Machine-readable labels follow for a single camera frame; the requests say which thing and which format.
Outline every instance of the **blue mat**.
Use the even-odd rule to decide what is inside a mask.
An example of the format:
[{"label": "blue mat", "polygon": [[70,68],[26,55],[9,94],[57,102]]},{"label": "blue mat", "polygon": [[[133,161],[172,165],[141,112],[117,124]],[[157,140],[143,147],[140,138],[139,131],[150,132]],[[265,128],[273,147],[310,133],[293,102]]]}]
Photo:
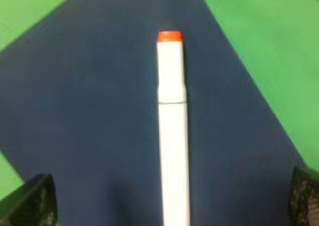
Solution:
[{"label": "blue mat", "polygon": [[288,226],[302,160],[203,0],[69,0],[0,55],[0,145],[60,226],[162,225],[156,36],[183,33],[192,226]]}]

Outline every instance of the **green surface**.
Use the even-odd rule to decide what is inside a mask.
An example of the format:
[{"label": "green surface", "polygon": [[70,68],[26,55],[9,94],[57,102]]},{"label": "green surface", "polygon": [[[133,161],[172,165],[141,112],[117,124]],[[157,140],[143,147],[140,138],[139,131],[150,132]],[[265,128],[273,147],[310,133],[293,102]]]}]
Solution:
[{"label": "green surface", "polygon": [[319,170],[319,0],[206,0],[304,161]]},{"label": "green surface", "polygon": [[[65,0],[0,0],[0,52]],[[0,153],[0,199],[22,184]]]}]

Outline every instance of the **white marker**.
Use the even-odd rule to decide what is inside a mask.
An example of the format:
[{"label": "white marker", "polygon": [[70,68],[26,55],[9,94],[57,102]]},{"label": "white marker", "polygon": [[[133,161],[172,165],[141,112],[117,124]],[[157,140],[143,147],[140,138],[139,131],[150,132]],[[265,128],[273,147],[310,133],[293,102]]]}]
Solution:
[{"label": "white marker", "polygon": [[157,54],[164,226],[190,226],[187,99],[181,33],[160,32]]}]

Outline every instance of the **green background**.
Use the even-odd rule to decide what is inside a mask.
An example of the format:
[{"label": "green background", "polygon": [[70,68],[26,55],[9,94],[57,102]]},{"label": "green background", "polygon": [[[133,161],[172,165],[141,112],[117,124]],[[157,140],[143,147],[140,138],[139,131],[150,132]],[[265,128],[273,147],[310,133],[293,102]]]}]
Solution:
[{"label": "green background", "polygon": [[[0,51],[66,0],[0,0]],[[319,170],[319,0],[205,0],[305,162]],[[0,199],[22,184],[0,154]]]}]

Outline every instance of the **red-orange tip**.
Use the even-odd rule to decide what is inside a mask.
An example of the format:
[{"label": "red-orange tip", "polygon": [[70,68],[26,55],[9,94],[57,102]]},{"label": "red-orange tip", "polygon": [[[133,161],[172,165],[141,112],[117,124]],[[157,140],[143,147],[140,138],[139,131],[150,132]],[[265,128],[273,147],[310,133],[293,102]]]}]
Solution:
[{"label": "red-orange tip", "polygon": [[161,42],[183,42],[180,31],[161,31],[158,34],[158,43]]}]

